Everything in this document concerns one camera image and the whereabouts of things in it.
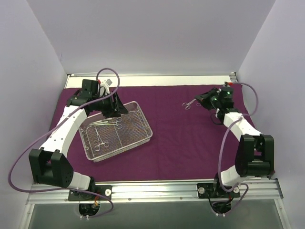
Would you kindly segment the steel surgical scissors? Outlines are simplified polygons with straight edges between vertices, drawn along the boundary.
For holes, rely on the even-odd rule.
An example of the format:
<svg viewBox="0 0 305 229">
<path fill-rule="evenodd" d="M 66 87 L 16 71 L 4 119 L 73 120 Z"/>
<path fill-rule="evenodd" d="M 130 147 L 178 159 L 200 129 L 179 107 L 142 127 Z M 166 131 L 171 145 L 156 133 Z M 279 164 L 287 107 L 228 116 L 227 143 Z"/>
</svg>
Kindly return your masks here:
<svg viewBox="0 0 305 229">
<path fill-rule="evenodd" d="M 183 103 L 182 106 L 185 108 L 185 110 L 189 110 L 191 108 L 191 104 L 193 104 L 195 101 L 196 99 L 193 99 L 190 102 Z"/>
</svg>

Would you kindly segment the wire mesh instrument tray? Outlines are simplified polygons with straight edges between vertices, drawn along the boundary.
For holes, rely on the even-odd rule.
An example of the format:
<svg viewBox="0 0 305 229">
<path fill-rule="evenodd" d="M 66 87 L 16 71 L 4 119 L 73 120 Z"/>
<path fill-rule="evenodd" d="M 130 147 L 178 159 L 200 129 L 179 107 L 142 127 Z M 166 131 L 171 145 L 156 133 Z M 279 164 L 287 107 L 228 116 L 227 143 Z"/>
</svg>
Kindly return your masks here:
<svg viewBox="0 0 305 229">
<path fill-rule="evenodd" d="M 132 101 L 124 106 L 129 112 L 120 117 L 122 118 L 122 129 L 117 129 L 113 125 L 90 125 L 92 122 L 117 118 L 105 118 L 101 113 L 87 117 L 81 124 L 79 133 L 88 160 L 95 163 L 100 162 L 150 141 L 153 131 L 139 104 Z M 110 144 L 108 148 L 102 146 L 98 152 L 94 149 L 98 144 L 95 127 L 101 139 Z"/>
</svg>

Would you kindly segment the purple cloth wrap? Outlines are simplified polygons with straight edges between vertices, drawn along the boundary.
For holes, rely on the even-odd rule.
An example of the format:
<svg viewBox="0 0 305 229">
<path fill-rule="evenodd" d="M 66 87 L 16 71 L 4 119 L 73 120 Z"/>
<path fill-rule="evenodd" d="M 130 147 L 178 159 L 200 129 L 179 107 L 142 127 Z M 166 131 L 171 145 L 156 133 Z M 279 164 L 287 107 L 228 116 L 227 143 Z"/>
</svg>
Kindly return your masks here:
<svg viewBox="0 0 305 229">
<path fill-rule="evenodd" d="M 67 159 L 74 171 L 98 182 L 214 178 L 222 140 L 222 169 L 234 165 L 238 140 L 231 133 L 224 137 L 226 127 L 215 125 L 203 107 L 182 106 L 211 89 L 211 85 L 120 87 L 121 101 L 136 101 L 142 109 L 153 132 L 150 141 L 95 163 L 87 159 L 76 133 Z"/>
</svg>

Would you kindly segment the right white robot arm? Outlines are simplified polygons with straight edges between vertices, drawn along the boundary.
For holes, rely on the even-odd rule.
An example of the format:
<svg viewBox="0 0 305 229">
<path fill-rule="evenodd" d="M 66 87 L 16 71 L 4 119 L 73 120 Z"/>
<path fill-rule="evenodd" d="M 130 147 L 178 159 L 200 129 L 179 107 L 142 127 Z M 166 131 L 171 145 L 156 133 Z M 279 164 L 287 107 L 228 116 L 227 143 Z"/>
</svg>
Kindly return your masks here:
<svg viewBox="0 0 305 229">
<path fill-rule="evenodd" d="M 222 140 L 218 170 L 212 184 L 212 192 L 217 197 L 240 185 L 243 181 L 255 177 L 271 177 L 274 170 L 274 138 L 256 130 L 234 107 L 233 88 L 223 86 L 213 88 L 197 95 L 196 101 L 207 110 L 215 110 L 216 118 L 227 128 L 225 136 L 233 133 L 239 142 L 234 165 L 222 170 L 222 156 L 225 140 Z"/>
</svg>

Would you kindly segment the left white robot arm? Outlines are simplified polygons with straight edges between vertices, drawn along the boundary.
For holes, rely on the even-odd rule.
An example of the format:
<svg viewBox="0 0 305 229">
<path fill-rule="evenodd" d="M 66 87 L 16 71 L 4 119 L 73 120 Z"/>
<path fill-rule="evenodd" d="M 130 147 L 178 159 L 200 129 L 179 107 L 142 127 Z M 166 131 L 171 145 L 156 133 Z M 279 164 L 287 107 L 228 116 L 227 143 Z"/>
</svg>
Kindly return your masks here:
<svg viewBox="0 0 305 229">
<path fill-rule="evenodd" d="M 99 111 L 105 118 L 127 114 L 116 92 L 110 92 L 111 80 L 82 81 L 77 90 L 66 102 L 63 114 L 54 130 L 39 149 L 29 153 L 31 172 L 35 183 L 54 187 L 79 190 L 85 200 L 96 195 L 94 179 L 75 172 L 67 159 L 72 140 L 79 127 L 93 111 Z"/>
</svg>

